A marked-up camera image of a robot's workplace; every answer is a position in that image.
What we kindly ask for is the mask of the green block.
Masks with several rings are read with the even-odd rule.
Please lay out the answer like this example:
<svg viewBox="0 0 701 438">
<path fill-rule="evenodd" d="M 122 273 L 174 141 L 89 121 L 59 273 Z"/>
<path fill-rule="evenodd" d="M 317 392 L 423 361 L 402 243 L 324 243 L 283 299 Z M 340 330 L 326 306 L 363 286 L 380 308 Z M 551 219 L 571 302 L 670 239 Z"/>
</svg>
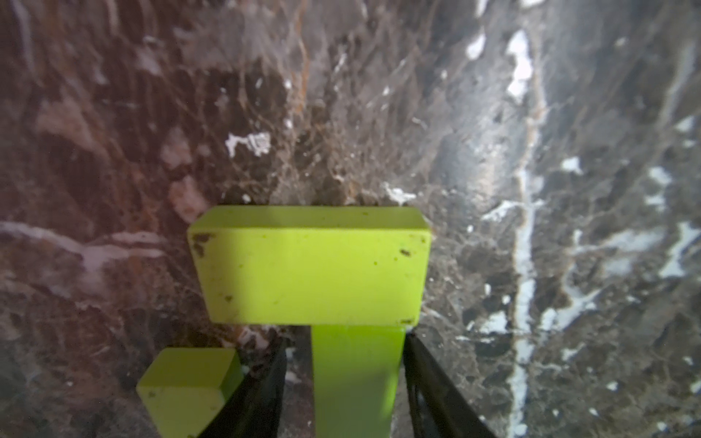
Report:
<svg viewBox="0 0 701 438">
<path fill-rule="evenodd" d="M 432 231 L 415 208 L 221 205 L 187 239 L 215 323 L 418 323 Z"/>
<path fill-rule="evenodd" d="M 233 349 L 166 348 L 136 390 L 160 436 L 197 437 L 244 377 Z"/>
<path fill-rule="evenodd" d="M 313 326 L 311 343 L 315 434 L 390 436 L 405 330 Z"/>
</svg>

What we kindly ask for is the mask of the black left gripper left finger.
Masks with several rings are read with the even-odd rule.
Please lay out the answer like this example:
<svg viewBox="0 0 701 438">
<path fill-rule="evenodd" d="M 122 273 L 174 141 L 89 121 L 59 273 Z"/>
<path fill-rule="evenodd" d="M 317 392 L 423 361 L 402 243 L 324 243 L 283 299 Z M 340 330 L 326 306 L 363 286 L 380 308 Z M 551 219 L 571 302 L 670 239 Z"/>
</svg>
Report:
<svg viewBox="0 0 701 438">
<path fill-rule="evenodd" d="M 268 368 L 246 376 L 199 438 L 277 437 L 288 359 L 284 341 L 276 341 Z"/>
</svg>

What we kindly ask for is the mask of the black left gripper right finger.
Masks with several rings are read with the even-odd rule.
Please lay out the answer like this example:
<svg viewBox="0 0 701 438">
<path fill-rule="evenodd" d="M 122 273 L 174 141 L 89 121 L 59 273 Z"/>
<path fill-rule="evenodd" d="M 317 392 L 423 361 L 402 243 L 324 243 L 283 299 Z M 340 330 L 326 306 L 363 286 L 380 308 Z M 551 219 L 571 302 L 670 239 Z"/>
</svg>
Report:
<svg viewBox="0 0 701 438">
<path fill-rule="evenodd" d="M 405 336 L 403 366 L 415 437 L 495 437 L 414 333 Z"/>
</svg>

